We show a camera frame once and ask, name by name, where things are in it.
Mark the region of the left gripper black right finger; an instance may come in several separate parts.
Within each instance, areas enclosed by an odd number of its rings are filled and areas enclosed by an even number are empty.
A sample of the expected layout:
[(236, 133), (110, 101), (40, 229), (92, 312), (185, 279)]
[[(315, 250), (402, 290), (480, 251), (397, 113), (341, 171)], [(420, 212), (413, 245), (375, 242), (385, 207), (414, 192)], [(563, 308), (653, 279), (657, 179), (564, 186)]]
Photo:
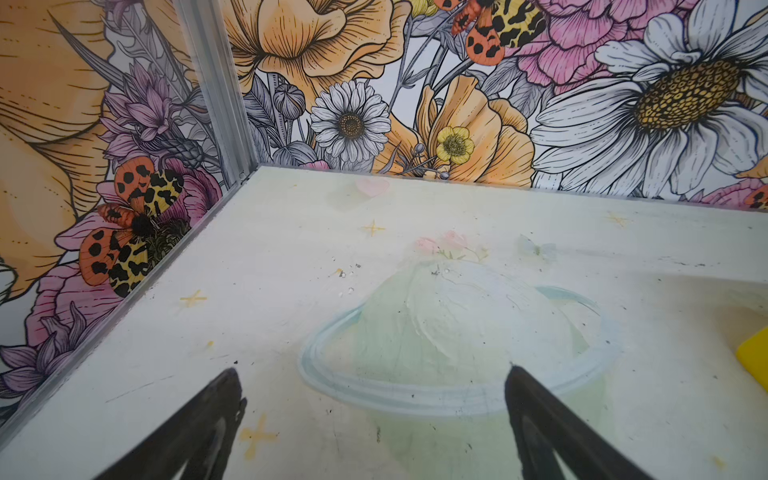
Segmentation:
[(651, 479), (524, 368), (511, 368), (504, 395), (523, 478), (563, 479), (564, 463), (578, 479)]

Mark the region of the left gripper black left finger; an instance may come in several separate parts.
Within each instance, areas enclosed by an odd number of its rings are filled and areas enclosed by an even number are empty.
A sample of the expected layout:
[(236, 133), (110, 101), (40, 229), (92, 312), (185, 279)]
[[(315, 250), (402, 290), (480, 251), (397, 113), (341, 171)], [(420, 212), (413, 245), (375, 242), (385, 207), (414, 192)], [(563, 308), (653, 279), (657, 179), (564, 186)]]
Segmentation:
[(99, 479), (221, 479), (247, 399), (228, 368)]

